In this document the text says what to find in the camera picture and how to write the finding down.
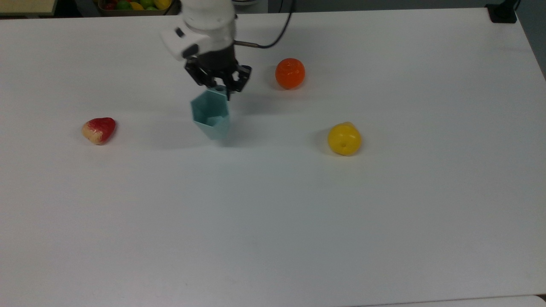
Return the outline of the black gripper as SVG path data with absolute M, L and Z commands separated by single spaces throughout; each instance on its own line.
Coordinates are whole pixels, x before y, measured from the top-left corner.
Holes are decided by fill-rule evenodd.
M 216 78 L 225 80 L 227 101 L 230 101 L 232 93 L 240 93 L 244 89 L 252 73 L 252 67 L 238 64 L 233 44 L 222 50 L 188 58 L 185 70 L 197 85 L 207 89 L 217 86 Z

